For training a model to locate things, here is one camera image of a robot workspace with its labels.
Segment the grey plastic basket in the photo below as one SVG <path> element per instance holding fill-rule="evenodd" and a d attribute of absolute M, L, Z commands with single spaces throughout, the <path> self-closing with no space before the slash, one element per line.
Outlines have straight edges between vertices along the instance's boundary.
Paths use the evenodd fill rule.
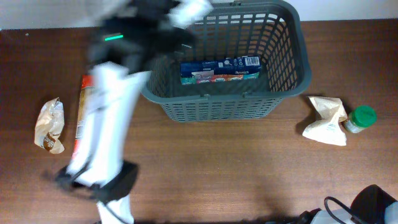
<path fill-rule="evenodd" d="M 218 3 L 190 30 L 196 42 L 155 59 L 142 92 L 172 120 L 262 118 L 311 82 L 300 17 L 285 1 Z"/>

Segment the blue carton box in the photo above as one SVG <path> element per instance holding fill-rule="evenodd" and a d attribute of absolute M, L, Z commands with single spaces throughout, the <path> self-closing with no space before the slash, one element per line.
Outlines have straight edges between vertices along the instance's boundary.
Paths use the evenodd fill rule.
<path fill-rule="evenodd" d="M 258 56 L 182 62 L 180 80 L 183 85 L 256 79 L 261 71 Z"/>

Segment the orange spaghetti packet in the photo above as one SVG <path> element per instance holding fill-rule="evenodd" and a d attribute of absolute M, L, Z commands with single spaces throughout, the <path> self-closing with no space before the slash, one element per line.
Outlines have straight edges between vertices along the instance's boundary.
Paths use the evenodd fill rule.
<path fill-rule="evenodd" d="M 83 75 L 81 79 L 75 142 L 74 142 L 72 159 L 74 159 L 75 156 L 78 154 L 79 145 L 83 136 L 86 109 L 88 107 L 93 88 L 94 88 L 93 77 L 91 75 Z"/>

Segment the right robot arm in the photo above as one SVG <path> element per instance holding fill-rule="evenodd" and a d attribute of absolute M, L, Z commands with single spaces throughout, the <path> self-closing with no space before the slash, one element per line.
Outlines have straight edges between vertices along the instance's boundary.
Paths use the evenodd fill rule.
<path fill-rule="evenodd" d="M 376 184 L 360 191 L 350 206 L 331 196 L 324 198 L 324 206 L 265 224 L 397 224 L 397 199 Z"/>

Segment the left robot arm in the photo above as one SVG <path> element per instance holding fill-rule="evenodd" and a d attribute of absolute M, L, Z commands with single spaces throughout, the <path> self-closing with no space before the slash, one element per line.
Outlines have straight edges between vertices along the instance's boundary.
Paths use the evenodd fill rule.
<path fill-rule="evenodd" d="M 121 1 L 100 15 L 88 48 L 93 89 L 85 102 L 81 137 L 55 181 L 64 191 L 89 191 L 101 223 L 133 223 L 130 192 L 138 166 L 123 158 L 150 63 L 194 43 L 188 28 L 213 9 L 211 2 Z"/>

